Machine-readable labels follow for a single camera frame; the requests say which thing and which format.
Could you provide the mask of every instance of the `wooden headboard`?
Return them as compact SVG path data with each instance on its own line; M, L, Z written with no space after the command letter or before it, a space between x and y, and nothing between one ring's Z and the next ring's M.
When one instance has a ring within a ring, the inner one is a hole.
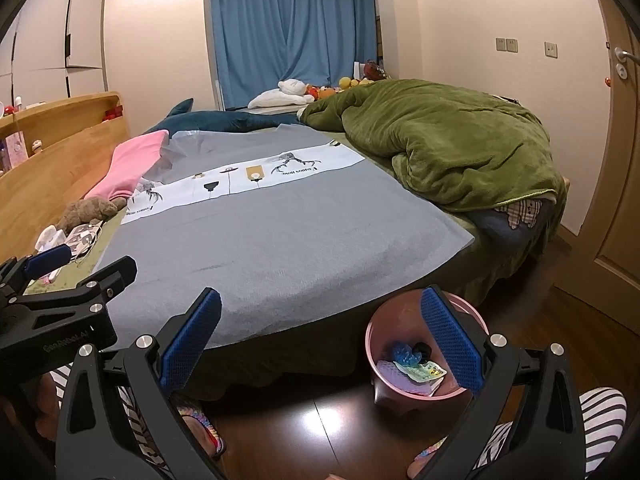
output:
M38 235L56 224L107 173L115 147L129 139L125 117L102 122L116 92L47 103L0 119L0 139L22 131L30 158L0 176L0 263L33 253ZM43 150L33 155L31 145Z

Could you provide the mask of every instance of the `purple paper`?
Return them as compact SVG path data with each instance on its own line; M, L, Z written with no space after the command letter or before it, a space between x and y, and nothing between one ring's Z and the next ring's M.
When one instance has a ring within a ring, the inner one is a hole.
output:
M422 384L415 383L398 370L395 364L389 361L378 361L376 363L376 368L380 372L380 375L389 383L408 394L424 395L428 397L433 391L434 384L437 384L437 381L429 381L428 383Z

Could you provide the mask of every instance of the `dark brown floor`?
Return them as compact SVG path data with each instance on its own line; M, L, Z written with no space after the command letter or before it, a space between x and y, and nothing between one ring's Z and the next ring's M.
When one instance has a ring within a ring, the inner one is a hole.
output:
M551 244L539 261L528 261L498 282L480 312L491 333L519 346L562 343L579 391L620 389L635 413L640 398L640 337L599 311L552 287L567 250ZM510 420L515 392L503 413ZM437 410L403 417L373 404L366 365L348 378L287 376L260 390L233 388L207 406L228 450L220 460L234 479L400 480L414 456L453 425L463 406L443 402Z

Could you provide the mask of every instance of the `baseboard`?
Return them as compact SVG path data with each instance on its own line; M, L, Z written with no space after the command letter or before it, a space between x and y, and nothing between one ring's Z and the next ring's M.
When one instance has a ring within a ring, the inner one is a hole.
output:
M558 231L556 231L556 238L562 240L569 247L573 247L576 240L578 239L578 236L574 235L571 231L569 231L569 229L561 224L558 226Z

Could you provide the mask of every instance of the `gray sheet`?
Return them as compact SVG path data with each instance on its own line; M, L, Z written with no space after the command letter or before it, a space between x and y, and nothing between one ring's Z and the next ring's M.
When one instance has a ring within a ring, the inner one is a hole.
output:
M153 171L155 180L172 182L328 141L304 126L183 137L164 150L164 165L171 160L173 167ZM123 346L157 333L212 286L223 299L212 348L378 298L429 274L472 241L446 214L364 160L125 224L102 264L125 254L138 264L135 283L109 303Z

